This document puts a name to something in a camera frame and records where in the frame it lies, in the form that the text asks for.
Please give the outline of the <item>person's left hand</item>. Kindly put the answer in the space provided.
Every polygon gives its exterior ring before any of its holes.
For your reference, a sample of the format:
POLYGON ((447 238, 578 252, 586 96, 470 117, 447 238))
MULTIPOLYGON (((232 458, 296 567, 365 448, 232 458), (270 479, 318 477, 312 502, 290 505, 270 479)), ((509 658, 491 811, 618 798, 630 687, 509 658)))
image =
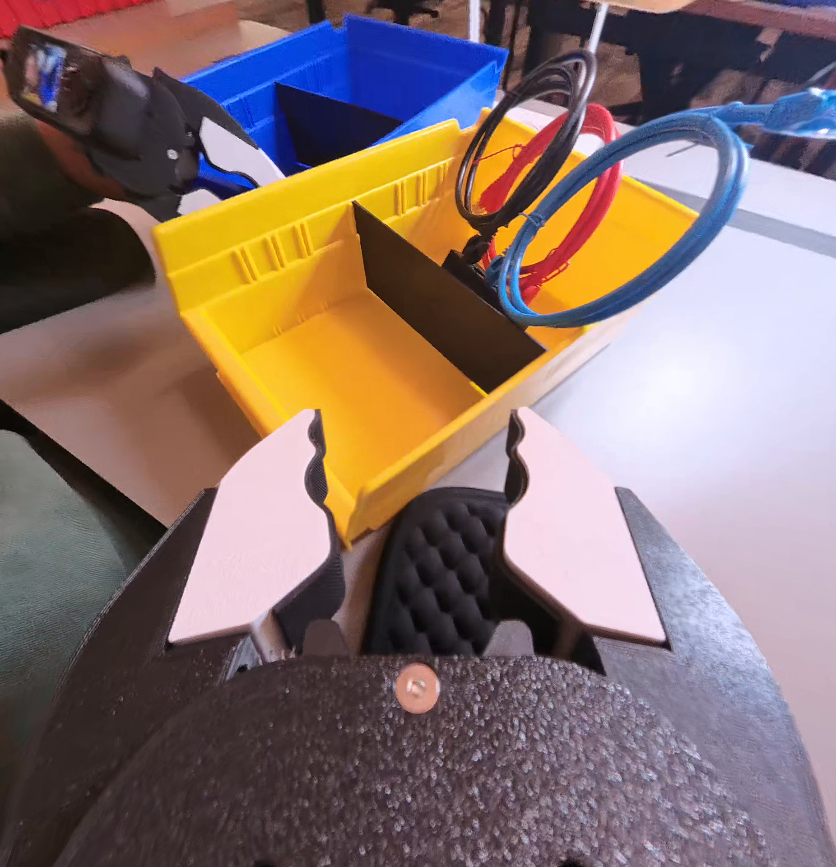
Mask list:
POLYGON ((35 121, 35 124, 44 146, 67 178, 100 200, 127 200, 126 191, 90 163, 78 141, 42 121, 35 121))

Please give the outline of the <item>black bin divider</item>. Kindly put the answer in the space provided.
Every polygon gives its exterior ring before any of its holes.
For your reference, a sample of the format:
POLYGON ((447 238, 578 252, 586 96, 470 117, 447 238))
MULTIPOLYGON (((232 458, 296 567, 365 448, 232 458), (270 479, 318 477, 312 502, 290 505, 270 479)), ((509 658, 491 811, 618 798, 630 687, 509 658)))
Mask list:
POLYGON ((357 201, 352 202, 366 284, 413 331, 486 393, 546 349, 459 275, 438 266, 357 201))

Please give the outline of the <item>blue plastic bin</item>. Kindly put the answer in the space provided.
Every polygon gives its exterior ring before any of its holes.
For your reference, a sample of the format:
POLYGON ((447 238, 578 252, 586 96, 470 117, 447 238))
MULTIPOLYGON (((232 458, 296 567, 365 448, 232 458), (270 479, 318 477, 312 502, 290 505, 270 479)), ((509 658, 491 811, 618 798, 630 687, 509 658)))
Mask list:
POLYGON ((216 100, 288 177, 312 168, 294 167, 277 83, 399 119, 379 144, 445 121, 475 124, 494 103, 507 56, 499 47, 347 15, 339 28, 313 25, 184 81, 216 100))

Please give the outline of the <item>black ethernet port box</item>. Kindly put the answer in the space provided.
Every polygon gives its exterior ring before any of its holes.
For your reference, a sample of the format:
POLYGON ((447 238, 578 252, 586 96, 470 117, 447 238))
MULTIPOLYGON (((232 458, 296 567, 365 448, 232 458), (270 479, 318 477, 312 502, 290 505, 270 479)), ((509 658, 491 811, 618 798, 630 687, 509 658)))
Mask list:
POLYGON ((451 249, 442 265, 441 305, 453 321, 463 329, 490 333, 511 332, 525 335, 519 326, 503 312, 499 297, 491 287, 486 273, 471 264, 459 251, 451 249))

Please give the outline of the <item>person's leg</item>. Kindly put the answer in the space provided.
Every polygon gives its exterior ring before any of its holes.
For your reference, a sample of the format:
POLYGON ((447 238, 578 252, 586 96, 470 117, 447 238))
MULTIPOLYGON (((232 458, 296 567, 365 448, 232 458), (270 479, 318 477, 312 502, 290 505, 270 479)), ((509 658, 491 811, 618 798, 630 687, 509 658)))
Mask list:
POLYGON ((54 688, 165 531, 61 449, 0 429, 0 705, 54 688))

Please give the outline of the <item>person's left forearm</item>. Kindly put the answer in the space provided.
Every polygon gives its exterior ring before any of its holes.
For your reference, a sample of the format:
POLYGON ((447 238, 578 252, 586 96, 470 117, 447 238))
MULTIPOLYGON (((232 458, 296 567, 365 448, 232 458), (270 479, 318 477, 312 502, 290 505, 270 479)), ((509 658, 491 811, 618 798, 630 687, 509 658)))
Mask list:
POLYGON ((35 120, 0 114, 0 335, 152 283, 130 223, 67 178, 35 120))

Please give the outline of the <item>black quilted foam pad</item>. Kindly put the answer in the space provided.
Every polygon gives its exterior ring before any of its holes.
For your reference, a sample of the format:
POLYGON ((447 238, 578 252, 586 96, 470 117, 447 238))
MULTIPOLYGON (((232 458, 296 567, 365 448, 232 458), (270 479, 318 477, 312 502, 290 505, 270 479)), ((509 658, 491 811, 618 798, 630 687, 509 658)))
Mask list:
POLYGON ((503 493, 442 487, 397 514, 382 548, 364 655, 480 656, 499 622, 492 603, 503 493))

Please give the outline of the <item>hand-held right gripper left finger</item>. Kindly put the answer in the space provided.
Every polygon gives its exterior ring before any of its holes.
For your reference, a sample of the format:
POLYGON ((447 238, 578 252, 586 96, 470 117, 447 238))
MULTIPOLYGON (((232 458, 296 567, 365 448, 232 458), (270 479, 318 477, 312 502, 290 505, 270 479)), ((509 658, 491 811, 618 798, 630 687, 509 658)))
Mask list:
POLYGON ((259 655, 304 650, 307 628, 345 599, 344 563, 326 505, 321 412, 304 409, 222 478, 168 642, 248 636, 259 655))

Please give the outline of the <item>dark bin divider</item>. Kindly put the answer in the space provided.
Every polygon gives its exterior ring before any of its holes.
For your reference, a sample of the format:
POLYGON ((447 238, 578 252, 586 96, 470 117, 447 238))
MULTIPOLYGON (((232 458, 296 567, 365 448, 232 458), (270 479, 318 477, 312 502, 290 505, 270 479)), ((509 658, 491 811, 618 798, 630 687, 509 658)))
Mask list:
POLYGON ((298 170, 373 146, 402 122, 387 114, 279 82, 275 93, 298 170))

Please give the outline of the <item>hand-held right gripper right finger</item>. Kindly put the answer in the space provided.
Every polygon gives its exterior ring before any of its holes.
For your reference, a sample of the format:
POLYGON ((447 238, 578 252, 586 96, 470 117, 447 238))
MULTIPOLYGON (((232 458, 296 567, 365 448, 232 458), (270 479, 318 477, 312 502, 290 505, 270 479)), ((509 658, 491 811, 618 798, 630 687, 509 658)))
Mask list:
POLYGON ((646 569, 609 476, 521 406, 506 435, 506 514, 495 548, 503 621, 539 656, 585 659, 597 639, 668 648, 646 569))

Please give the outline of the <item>yellow plastic bin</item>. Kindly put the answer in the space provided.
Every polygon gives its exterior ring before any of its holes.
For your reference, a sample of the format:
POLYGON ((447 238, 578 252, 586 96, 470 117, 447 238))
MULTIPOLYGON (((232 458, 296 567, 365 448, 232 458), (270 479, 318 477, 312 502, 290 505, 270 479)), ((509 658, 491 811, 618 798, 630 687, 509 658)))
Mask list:
POLYGON ((445 121, 153 229, 174 306, 254 429, 320 411, 326 504, 350 545, 389 521, 610 344, 642 302, 525 332, 543 353, 496 388, 459 370, 372 288, 353 204, 435 266, 471 235, 455 177, 474 128, 445 121))

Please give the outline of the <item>wooden table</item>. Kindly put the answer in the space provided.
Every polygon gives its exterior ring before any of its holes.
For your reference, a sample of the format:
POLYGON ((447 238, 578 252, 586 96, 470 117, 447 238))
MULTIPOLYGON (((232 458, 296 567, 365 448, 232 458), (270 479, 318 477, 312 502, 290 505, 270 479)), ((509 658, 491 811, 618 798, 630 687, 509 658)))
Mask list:
POLYGON ((611 8, 650 14, 686 12, 836 42, 836 6, 757 1, 604 1, 611 8))

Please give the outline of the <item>red corrugated panel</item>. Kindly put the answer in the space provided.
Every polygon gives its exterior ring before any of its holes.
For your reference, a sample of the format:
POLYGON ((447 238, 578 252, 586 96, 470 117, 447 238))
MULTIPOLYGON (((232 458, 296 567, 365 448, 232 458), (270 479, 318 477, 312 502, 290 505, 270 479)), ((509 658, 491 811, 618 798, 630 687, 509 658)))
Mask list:
POLYGON ((52 28, 89 17, 145 5, 147 1, 0 1, 0 39, 21 25, 52 28))

